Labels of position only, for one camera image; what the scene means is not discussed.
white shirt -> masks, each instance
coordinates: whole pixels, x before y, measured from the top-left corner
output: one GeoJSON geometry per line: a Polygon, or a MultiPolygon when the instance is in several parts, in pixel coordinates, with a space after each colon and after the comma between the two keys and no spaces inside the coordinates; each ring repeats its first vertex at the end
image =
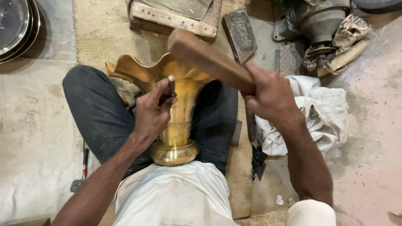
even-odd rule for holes
{"type": "MultiPolygon", "coordinates": [[[[228,198],[226,179],[212,163],[152,164],[120,183],[113,225],[237,226],[228,198]]],[[[335,226],[335,212],[325,203],[300,201],[289,209],[286,224],[306,225],[300,223],[335,226]]]]}

metal plate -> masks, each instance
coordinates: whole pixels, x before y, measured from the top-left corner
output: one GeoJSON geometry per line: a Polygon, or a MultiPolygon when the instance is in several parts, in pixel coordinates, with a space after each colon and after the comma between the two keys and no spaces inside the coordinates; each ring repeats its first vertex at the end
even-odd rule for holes
{"type": "Polygon", "coordinates": [[[0,1],[0,55],[15,48],[28,31],[27,0],[0,1]]]}
{"type": "Polygon", "coordinates": [[[36,6],[35,0],[28,0],[28,2],[30,5],[30,8],[32,9],[32,11],[31,11],[32,12],[32,24],[31,24],[32,29],[31,29],[30,34],[27,35],[27,41],[24,43],[24,45],[22,45],[22,47],[18,51],[16,51],[15,53],[10,55],[6,59],[0,60],[0,64],[13,60],[13,59],[21,56],[24,52],[26,52],[31,47],[31,45],[35,41],[36,37],[38,36],[39,28],[41,26],[39,10],[38,10],[38,7],[36,6]]]}

hand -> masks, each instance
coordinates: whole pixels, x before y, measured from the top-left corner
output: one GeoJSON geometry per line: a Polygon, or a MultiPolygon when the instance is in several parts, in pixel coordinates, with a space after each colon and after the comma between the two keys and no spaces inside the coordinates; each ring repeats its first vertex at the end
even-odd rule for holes
{"type": "Polygon", "coordinates": [[[295,125],[306,124],[303,113],[295,103],[288,79],[247,62],[246,69],[256,83],[255,96],[244,97],[246,106],[259,117],[268,120],[282,132],[295,125]]]}
{"type": "Polygon", "coordinates": [[[148,147],[163,132],[170,120],[170,107],[176,103],[176,97],[169,97],[162,104],[162,95],[170,93],[168,79],[155,84],[154,89],[137,99],[137,116],[133,136],[140,137],[148,147]]]}

stacked metal plates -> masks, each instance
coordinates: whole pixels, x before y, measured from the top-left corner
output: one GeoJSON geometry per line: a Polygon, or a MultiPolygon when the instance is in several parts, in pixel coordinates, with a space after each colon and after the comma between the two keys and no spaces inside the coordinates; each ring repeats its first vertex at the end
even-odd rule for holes
{"type": "Polygon", "coordinates": [[[27,51],[40,25],[35,0],[0,0],[0,64],[27,51]]]}

knee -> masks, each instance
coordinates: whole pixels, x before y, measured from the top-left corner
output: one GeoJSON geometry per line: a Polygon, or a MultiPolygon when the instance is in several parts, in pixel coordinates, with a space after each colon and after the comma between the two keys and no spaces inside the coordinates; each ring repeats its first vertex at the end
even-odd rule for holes
{"type": "Polygon", "coordinates": [[[86,65],[78,65],[70,69],[67,72],[66,76],[63,79],[63,87],[69,86],[71,84],[80,83],[83,79],[91,74],[96,74],[97,70],[94,67],[86,66],[86,65]]]}
{"type": "Polygon", "coordinates": [[[78,65],[70,69],[63,79],[64,92],[77,91],[84,86],[91,86],[97,80],[108,79],[107,76],[94,67],[78,65]]]}

